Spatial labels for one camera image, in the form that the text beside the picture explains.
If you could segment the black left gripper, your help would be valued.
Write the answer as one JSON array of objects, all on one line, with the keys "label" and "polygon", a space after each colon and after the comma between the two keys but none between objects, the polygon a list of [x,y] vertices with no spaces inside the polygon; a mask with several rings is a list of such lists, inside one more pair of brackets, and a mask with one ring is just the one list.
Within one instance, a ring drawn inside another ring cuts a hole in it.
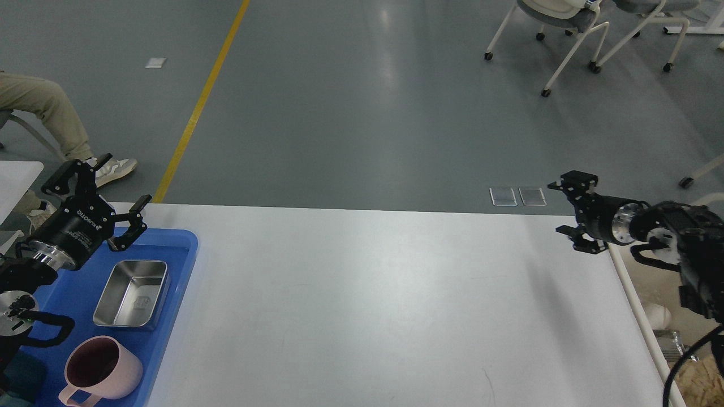
[{"label": "black left gripper", "polygon": [[[124,214],[98,197],[96,173],[111,160],[103,154],[96,164],[79,159],[64,162],[41,186],[41,191],[65,200],[27,240],[33,258],[55,270],[79,270],[104,240],[112,252],[124,252],[144,234],[148,225],[142,211],[152,201],[143,195]],[[114,225],[128,222],[126,232],[114,236]]]}]

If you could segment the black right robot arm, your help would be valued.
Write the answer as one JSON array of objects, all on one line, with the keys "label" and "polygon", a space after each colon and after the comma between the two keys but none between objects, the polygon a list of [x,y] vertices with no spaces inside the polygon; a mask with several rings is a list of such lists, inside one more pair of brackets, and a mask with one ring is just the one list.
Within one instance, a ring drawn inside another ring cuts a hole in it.
[{"label": "black right robot arm", "polygon": [[577,252],[597,254],[611,245],[630,246],[641,265],[675,271],[680,278],[680,305],[717,327],[678,358],[663,386],[662,405],[670,404],[675,377],[686,359],[709,345],[722,370],[723,232],[722,219],[705,205],[645,201],[600,195],[597,175],[571,171],[548,188],[563,193],[574,207],[576,227],[556,231],[571,240]]}]

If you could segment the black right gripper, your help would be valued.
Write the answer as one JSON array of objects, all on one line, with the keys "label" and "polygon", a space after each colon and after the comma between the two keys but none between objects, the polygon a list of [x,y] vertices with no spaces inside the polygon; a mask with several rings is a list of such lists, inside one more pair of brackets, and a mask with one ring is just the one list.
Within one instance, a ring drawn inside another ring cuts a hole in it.
[{"label": "black right gripper", "polygon": [[645,201],[598,195],[595,193],[598,183],[597,175],[572,170],[546,186],[563,193],[569,203],[577,207],[579,226],[561,225],[555,229],[571,240],[577,252],[597,254],[607,250],[605,243],[627,245],[636,241],[630,230],[631,223],[648,209]]}]

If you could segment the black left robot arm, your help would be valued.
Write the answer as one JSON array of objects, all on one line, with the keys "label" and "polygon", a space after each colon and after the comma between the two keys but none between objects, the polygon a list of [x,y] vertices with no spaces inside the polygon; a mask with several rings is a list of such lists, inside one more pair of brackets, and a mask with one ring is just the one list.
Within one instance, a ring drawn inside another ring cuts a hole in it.
[{"label": "black left robot arm", "polygon": [[151,195],[141,196],[121,214],[98,195],[96,174],[111,158],[104,154],[95,164],[78,159],[62,164],[42,188],[62,198],[61,206],[16,245],[15,258],[3,261],[2,369],[21,347],[59,345],[75,327],[68,316],[41,311],[34,298],[37,289],[53,284],[59,270],[82,268],[102,243],[123,252],[147,229],[141,213]]}]

